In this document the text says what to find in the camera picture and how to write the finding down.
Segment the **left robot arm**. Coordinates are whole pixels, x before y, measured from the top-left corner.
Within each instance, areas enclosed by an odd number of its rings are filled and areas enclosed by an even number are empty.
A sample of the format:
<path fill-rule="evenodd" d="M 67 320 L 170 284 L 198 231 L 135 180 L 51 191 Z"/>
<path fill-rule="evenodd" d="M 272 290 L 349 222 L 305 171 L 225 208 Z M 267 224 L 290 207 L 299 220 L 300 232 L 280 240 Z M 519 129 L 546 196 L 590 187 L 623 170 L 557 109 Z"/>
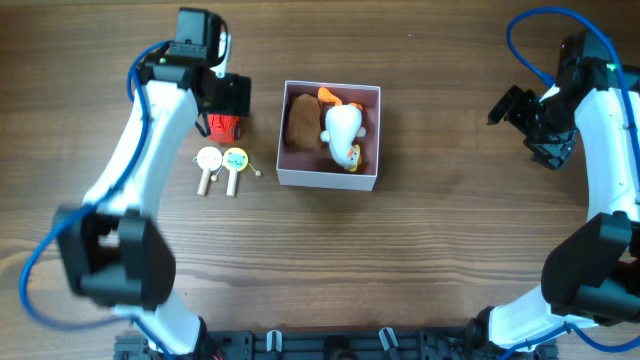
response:
<path fill-rule="evenodd" d="M 175 38 L 129 70 L 133 108 L 105 170 L 80 207 L 62 206 L 54 217 L 72 292 L 133 322 L 160 358 L 222 355 L 174 290 L 176 260 L 156 219 L 175 156 L 199 118 L 249 113 L 250 78 L 226 71 L 230 42 L 222 17 L 180 8 Z"/>

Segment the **brown plush bear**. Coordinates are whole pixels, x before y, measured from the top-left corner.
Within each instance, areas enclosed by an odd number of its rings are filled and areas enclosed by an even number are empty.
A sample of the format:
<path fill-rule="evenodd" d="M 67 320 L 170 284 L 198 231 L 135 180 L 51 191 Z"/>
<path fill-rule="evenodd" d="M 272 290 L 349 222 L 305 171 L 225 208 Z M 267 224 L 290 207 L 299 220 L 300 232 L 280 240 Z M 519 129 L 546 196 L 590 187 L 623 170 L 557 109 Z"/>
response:
<path fill-rule="evenodd" d="M 286 144 L 297 151 L 318 151 L 322 144 L 322 103 L 314 96 L 303 94 L 293 99 L 285 130 Z"/>

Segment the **yellow wooden rattle drum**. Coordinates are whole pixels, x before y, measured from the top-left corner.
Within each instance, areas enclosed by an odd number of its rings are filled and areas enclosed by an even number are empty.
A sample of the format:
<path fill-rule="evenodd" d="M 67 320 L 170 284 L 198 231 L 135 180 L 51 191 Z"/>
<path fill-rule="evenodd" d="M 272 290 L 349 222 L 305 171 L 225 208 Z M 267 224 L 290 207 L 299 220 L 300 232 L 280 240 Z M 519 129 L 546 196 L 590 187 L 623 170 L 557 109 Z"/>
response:
<path fill-rule="evenodd" d="M 262 172 L 257 170 L 249 161 L 248 153 L 240 147 L 227 149 L 223 154 L 223 166 L 229 171 L 226 195 L 234 197 L 237 189 L 238 174 L 249 167 L 257 177 Z"/>

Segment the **white orange plush duck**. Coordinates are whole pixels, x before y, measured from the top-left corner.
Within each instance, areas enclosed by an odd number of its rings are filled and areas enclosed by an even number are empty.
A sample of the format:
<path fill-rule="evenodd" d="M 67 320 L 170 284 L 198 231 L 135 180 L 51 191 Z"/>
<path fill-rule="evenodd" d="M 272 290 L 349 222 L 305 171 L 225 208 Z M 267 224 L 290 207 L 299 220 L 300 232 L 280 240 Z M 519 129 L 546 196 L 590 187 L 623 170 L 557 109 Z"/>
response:
<path fill-rule="evenodd" d="M 329 147 L 336 164 L 349 172 L 355 172 L 362 163 L 362 151 L 354 141 L 366 135 L 362 125 L 363 108 L 357 103 L 343 104 L 326 87 L 320 87 L 318 98 L 323 103 L 333 103 L 325 115 L 325 129 L 320 139 Z"/>

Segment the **white wooden rattle drum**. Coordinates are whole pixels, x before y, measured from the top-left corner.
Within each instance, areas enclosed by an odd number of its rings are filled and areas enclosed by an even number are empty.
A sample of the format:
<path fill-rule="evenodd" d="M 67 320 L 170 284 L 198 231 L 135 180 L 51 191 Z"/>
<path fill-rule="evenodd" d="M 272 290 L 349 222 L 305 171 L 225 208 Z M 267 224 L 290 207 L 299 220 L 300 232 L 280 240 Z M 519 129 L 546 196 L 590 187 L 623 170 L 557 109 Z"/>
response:
<path fill-rule="evenodd" d="M 222 167 L 222 158 L 222 152 L 218 148 L 208 146 L 200 149 L 193 159 L 202 170 L 197 189 L 198 196 L 205 196 L 210 183 L 217 181 L 218 171 Z"/>

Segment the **red toy fire truck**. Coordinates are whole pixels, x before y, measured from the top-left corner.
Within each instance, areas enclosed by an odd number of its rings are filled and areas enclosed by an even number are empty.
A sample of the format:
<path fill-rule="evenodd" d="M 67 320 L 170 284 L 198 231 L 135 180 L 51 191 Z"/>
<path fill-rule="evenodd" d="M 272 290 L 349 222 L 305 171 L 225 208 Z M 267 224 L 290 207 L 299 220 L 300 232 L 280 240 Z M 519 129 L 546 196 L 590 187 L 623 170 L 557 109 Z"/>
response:
<path fill-rule="evenodd" d="M 208 114 L 209 139 L 220 144 L 233 144 L 240 138 L 241 118 L 233 115 Z"/>

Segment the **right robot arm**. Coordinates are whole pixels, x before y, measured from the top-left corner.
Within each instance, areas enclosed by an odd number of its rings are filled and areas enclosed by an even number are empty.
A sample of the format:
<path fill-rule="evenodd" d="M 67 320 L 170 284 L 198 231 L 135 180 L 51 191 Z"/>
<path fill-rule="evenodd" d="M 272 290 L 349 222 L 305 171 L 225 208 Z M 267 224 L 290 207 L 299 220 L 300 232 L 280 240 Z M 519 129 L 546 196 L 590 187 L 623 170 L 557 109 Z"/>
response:
<path fill-rule="evenodd" d="M 465 349 L 510 356 L 567 331 L 639 320 L 639 175 L 633 131 L 616 79 L 639 110 L 639 70 L 617 66 L 593 33 L 564 39 L 554 85 L 542 96 L 512 86 L 488 114 L 524 134 L 533 158 L 561 168 L 577 143 L 585 153 L 585 225 L 547 257 L 541 283 L 469 322 Z"/>

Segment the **pink white cardboard box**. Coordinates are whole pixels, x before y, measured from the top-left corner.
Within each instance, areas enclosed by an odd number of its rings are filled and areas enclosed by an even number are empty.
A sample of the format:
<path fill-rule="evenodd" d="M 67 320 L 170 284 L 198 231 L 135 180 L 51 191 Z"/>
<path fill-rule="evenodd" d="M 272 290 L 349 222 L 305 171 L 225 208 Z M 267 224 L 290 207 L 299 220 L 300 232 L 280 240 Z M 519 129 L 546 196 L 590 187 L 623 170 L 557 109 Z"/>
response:
<path fill-rule="evenodd" d="M 366 135 L 354 141 L 362 151 L 362 163 L 355 172 L 349 172 L 336 164 L 328 145 L 322 141 L 322 147 L 318 151 L 297 151 L 285 142 L 287 119 L 293 99 L 303 94 L 318 98 L 320 87 L 328 88 L 343 104 L 357 103 L 363 108 L 362 125 L 366 129 Z M 325 129 L 326 112 L 334 104 L 321 103 L 322 132 Z M 380 110 L 381 89 L 378 86 L 287 80 L 284 85 L 276 161 L 279 183 L 286 186 L 371 191 L 379 172 Z"/>

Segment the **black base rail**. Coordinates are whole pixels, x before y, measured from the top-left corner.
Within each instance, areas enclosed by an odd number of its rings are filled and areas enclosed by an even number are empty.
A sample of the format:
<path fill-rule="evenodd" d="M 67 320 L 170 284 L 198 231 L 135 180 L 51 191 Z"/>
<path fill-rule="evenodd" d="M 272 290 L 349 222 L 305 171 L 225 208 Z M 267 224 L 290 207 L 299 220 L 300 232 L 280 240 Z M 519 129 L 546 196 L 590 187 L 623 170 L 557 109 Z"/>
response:
<path fill-rule="evenodd" d="M 172 359 L 220 360 L 494 360 L 500 349 L 474 348 L 462 328 L 401 331 L 269 332 L 212 331 L 205 344 Z"/>

